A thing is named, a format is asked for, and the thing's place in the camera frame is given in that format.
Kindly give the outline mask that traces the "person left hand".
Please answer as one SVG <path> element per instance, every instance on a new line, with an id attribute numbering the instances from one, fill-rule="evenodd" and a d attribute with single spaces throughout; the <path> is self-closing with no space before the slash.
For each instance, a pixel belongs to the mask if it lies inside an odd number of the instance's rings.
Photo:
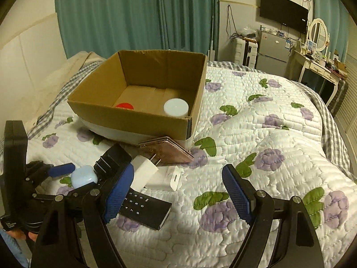
<path id="1" fill-rule="evenodd" d="M 11 230 L 8 232 L 8 234 L 11 237 L 19 239 L 19 240 L 25 240 L 26 238 L 29 238 L 34 242 L 37 240 L 37 234 L 31 233 L 31 232 L 24 232 L 21 229 Z"/>

